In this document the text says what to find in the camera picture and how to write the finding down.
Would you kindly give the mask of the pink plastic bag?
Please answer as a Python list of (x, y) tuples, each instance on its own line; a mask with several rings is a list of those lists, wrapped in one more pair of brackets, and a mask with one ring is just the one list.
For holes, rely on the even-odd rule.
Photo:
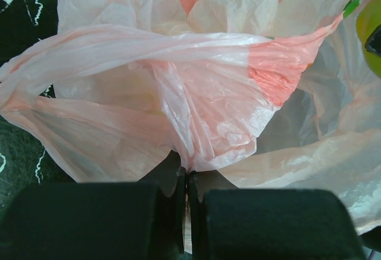
[(58, 0), (1, 67), (1, 115), (75, 181), (136, 181), (170, 151), (240, 189), (325, 189), (380, 226), (370, 0)]

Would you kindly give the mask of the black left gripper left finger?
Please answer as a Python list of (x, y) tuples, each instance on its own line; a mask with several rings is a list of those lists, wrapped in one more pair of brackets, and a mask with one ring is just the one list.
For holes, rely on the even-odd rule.
[(185, 183), (170, 152), (136, 182), (28, 186), (1, 221), (1, 258), (178, 259)]

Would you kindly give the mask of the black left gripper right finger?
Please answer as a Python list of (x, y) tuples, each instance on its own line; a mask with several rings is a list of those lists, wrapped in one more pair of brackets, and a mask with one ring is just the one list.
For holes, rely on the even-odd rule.
[(240, 189), (217, 171), (188, 179), (194, 259), (364, 259), (343, 203), (321, 189)]

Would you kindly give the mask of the green yellow pear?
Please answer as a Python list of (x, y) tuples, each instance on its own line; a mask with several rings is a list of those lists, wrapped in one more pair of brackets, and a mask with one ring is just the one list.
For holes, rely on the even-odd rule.
[(380, 55), (369, 53), (364, 47), (367, 38), (378, 25), (380, 25), (380, 0), (370, 0), (359, 13), (356, 28), (364, 59), (371, 71), (380, 77)]

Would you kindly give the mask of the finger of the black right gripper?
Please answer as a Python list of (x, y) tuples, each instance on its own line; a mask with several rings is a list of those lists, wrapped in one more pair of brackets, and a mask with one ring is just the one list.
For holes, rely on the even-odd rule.
[(381, 25), (378, 25), (365, 42), (367, 52), (381, 55)]

